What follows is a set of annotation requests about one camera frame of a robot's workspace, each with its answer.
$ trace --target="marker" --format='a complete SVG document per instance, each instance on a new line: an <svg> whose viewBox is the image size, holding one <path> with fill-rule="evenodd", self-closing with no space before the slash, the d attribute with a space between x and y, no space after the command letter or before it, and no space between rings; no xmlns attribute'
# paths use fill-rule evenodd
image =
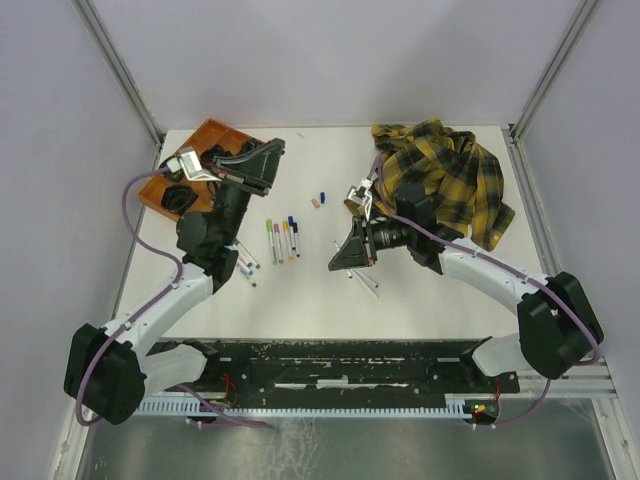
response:
<svg viewBox="0 0 640 480"><path fill-rule="evenodd" d="M289 241L291 242L291 249L293 250L293 253L296 253L296 238L293 235L293 217L289 215L287 221L289 222Z"/></svg>
<svg viewBox="0 0 640 480"><path fill-rule="evenodd" d="M236 262L236 268L240 270L244 275L247 275L247 276L253 275L253 272L251 271L251 269L249 269L249 267L247 267L244 263L240 261Z"/></svg>
<svg viewBox="0 0 640 480"><path fill-rule="evenodd" d="M256 282L254 282L252 278L250 278L248 275L245 275L244 272L242 270L240 270L240 268L238 268L237 266L236 266L236 268L240 271L240 274L242 275L242 278L244 278L247 282L249 282L252 287L256 286Z"/></svg>
<svg viewBox="0 0 640 480"><path fill-rule="evenodd" d="M247 247L242 245L242 243L240 243L240 240L238 240L237 238L236 238L236 247L238 248L238 252L244 255L244 257L249 260L249 262L244 262L244 263L246 263L249 267L255 265L256 268L260 268L260 262L258 262L255 259L255 257L251 255L251 252L247 250Z"/></svg>
<svg viewBox="0 0 640 480"><path fill-rule="evenodd" d="M356 275L358 275L360 278L362 278L362 280L364 280L366 283L368 283L373 288L378 288L379 287L378 283L374 279L372 279L371 277L366 276L360 270L355 270L354 269L354 270L352 270L352 272L355 273Z"/></svg>
<svg viewBox="0 0 640 480"><path fill-rule="evenodd" d="M269 233L269 248L271 249L271 262L274 265L278 264L278 253L276 252L276 244L273 241L273 222L270 218L267 219L267 232Z"/></svg>
<svg viewBox="0 0 640 480"><path fill-rule="evenodd" d="M273 228L276 231L275 237L276 237L276 251L278 252L278 262L284 263L284 249L282 248L282 237L280 236L280 227L276 223L273 226Z"/></svg>
<svg viewBox="0 0 640 480"><path fill-rule="evenodd" d="M360 282L360 285L362 285L365 288L365 290L367 290L369 293L371 293L371 295L376 297L376 299L380 298L378 297L378 294L376 293L376 291L373 288L371 288L371 285L365 282L360 275L356 275L356 280Z"/></svg>
<svg viewBox="0 0 640 480"><path fill-rule="evenodd" d="M242 254L242 252L240 250L238 250L237 246L229 247L227 245L224 248L226 248L227 250L230 250L232 252L238 252L238 260L241 261L242 263L244 263L247 267L253 267L253 263L251 263L251 261L248 261L247 257L245 257Z"/></svg>
<svg viewBox="0 0 640 480"><path fill-rule="evenodd" d="M247 267L253 267L253 262L251 262L239 249L236 249L238 252L238 261L244 263Z"/></svg>
<svg viewBox="0 0 640 480"><path fill-rule="evenodd" d="M284 228L284 243L287 244L287 253L289 254L289 260L293 260L293 247L291 246L291 236L289 235L289 222L286 220L282 222Z"/></svg>
<svg viewBox="0 0 640 480"><path fill-rule="evenodd" d="M296 243L296 257L300 256L300 239L298 238L298 222L293 223L293 239Z"/></svg>

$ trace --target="silver bracket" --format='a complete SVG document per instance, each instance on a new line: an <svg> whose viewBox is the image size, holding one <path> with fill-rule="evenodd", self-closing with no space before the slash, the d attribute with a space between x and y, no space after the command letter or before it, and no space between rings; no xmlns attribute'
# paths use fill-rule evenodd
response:
<svg viewBox="0 0 640 480"><path fill-rule="evenodd" d="M357 187L351 186L347 193L347 200L352 201L356 205L360 205L364 210L364 216L369 221L371 216L371 206L373 205L373 195L371 187L373 182L369 178L363 178Z"/></svg>
<svg viewBox="0 0 640 480"><path fill-rule="evenodd" d="M183 148L178 152L178 162L185 177L190 182L219 182L221 179L202 168L198 154L193 147Z"/></svg>

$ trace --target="white wall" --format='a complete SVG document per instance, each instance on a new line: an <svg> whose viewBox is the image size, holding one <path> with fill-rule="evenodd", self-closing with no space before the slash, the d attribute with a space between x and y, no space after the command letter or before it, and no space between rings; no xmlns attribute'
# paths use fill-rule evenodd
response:
<svg viewBox="0 0 640 480"><path fill-rule="evenodd" d="M578 0L94 0L164 128L501 124Z"/></svg>
<svg viewBox="0 0 640 480"><path fill-rule="evenodd" d="M70 1L5 2L0 45L0 477L42 480L71 337L111 314L120 193L153 148Z"/></svg>
<svg viewBox="0 0 640 480"><path fill-rule="evenodd" d="M605 333L640 445L640 2L602 2L525 147L563 267Z"/></svg>

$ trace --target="white tabletop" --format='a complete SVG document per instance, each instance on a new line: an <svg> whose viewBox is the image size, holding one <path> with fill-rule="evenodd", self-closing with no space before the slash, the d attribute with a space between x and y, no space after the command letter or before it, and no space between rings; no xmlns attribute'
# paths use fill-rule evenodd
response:
<svg viewBox="0 0 640 480"><path fill-rule="evenodd" d="M499 159L504 198L515 219L494 253L531 271L540 263L518 191L502 131L497 126L456 127L471 130ZM473 288L441 277L413 262L405 248L380 252L367 270L380 284L374 299L345 272L329 272L335 253L351 228L343 205L350 185L369 171L376 151L370 128L260 128L246 133L262 140L286 142L285 155L270 194L254 197L238 238L260 260L258 283L251 288L235 274L214 296L188 312L167 337L212 339L458 339L500 336L517 331L516 318ZM192 130L167 134L162 156L176 150ZM324 191L319 209L311 198ZM284 265L270 262L265 221L293 215L300 229L301 258ZM140 235L176 255L175 224L146 209ZM146 298L168 277L173 265L136 246L120 303L124 312Z"/></svg>

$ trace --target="yellow plaid shirt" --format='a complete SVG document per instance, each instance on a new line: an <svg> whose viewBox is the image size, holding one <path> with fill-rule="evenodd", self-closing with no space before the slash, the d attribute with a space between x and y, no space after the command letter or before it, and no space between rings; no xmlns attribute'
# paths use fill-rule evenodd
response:
<svg viewBox="0 0 640 480"><path fill-rule="evenodd" d="M371 133L383 156L384 192L375 206L386 213L379 195L395 208L393 193L421 183L433 201L438 221L493 250L515 212L502 202L504 179L498 159L476 143L471 132L457 132L432 118L414 127L375 125Z"/></svg>

